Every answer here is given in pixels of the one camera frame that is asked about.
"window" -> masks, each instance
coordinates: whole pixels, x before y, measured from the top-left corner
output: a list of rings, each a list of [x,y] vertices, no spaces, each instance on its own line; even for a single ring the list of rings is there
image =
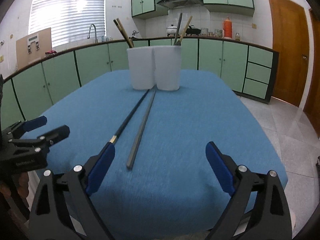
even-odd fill
[[[105,0],[33,0],[28,33],[50,27],[55,47],[86,39],[92,23],[97,28],[97,37],[104,36]]]

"black pot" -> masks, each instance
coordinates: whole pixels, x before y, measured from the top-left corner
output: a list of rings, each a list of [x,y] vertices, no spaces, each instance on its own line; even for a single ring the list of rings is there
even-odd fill
[[[199,35],[201,33],[200,29],[193,28],[193,27],[194,27],[193,25],[189,26],[189,28],[186,30],[186,35],[188,35],[188,34]]]

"chopsticks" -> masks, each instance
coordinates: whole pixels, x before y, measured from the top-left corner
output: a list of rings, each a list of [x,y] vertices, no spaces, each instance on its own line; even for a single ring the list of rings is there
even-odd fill
[[[117,26],[118,30],[120,31],[120,33],[122,34],[122,36],[124,37],[125,41],[128,43],[129,48],[133,48],[133,43],[132,41],[129,39],[129,36],[127,35],[122,23],[120,22],[119,18],[113,20],[113,22],[115,23],[115,25]]]
[[[124,119],[123,123],[120,125],[120,127],[118,128],[118,130],[116,131],[115,135],[110,139],[109,142],[115,144],[116,141],[118,140],[119,136],[121,135],[121,133],[123,132],[124,128],[127,126],[128,122],[130,121],[131,117],[133,116],[133,114],[137,111],[138,107],[140,106],[141,102],[144,100],[144,98],[146,97],[146,95],[148,94],[148,92],[150,91],[150,89],[148,89],[144,95],[140,98],[140,100],[138,101],[138,103],[135,105],[135,107],[131,110],[131,112],[128,114],[128,116],[126,117],[126,119]]]
[[[148,119],[148,116],[149,116],[149,113],[150,113],[150,109],[152,107],[152,103],[153,103],[153,99],[155,98],[155,95],[156,95],[156,91],[153,92],[153,95],[152,95],[151,100],[149,102],[148,108],[146,110],[146,113],[143,116],[143,119],[142,119],[142,122],[140,124],[138,133],[137,133],[136,138],[134,139],[133,145],[131,147],[131,151],[130,151],[130,154],[129,154],[129,157],[128,157],[128,160],[127,160],[127,164],[126,164],[128,170],[132,169],[134,160],[136,158],[137,151],[138,151],[138,148],[139,148],[139,144],[140,144],[140,141],[141,141],[141,137],[142,137],[142,134],[143,134],[143,130],[144,130],[144,127],[146,126],[147,119]]]
[[[179,16],[179,21],[178,21],[178,26],[177,26],[177,32],[176,32],[176,35],[175,35],[175,37],[174,37],[173,45],[176,45],[176,43],[177,43],[177,39],[178,39],[178,35],[179,35],[179,30],[180,30],[180,26],[181,26],[181,21],[182,21],[182,13],[180,13],[180,16]]]
[[[189,20],[188,20],[188,22],[186,24],[186,27],[183,29],[180,39],[176,42],[176,44],[175,44],[176,46],[180,46],[181,45],[182,39],[183,39],[183,37],[184,37],[188,27],[189,27],[191,19],[192,19],[192,16],[190,16],[190,18],[189,18]]]

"tile floor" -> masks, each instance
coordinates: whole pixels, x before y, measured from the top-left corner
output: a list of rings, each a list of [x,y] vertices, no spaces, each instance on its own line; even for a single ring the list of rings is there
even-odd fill
[[[296,216],[295,236],[319,203],[316,161],[320,156],[320,141],[307,116],[298,107],[276,98],[271,98],[269,105],[239,98],[257,119],[285,166],[289,181],[284,192],[289,208]],[[174,240],[203,240],[207,234],[203,232]]]

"blue tablecloth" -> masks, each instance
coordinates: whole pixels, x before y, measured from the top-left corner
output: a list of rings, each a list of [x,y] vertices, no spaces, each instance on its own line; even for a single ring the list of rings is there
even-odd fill
[[[151,93],[117,141],[116,157],[92,203],[116,239],[153,239],[212,228],[229,195],[205,157],[214,141],[222,153],[251,171],[287,175],[258,122],[216,75],[182,70],[181,87],[157,91],[132,171],[125,164]],[[70,136],[51,147],[48,168],[69,171],[100,152],[143,95],[129,71],[106,73],[56,103],[34,138],[60,125]],[[254,204],[254,196],[247,210]]]

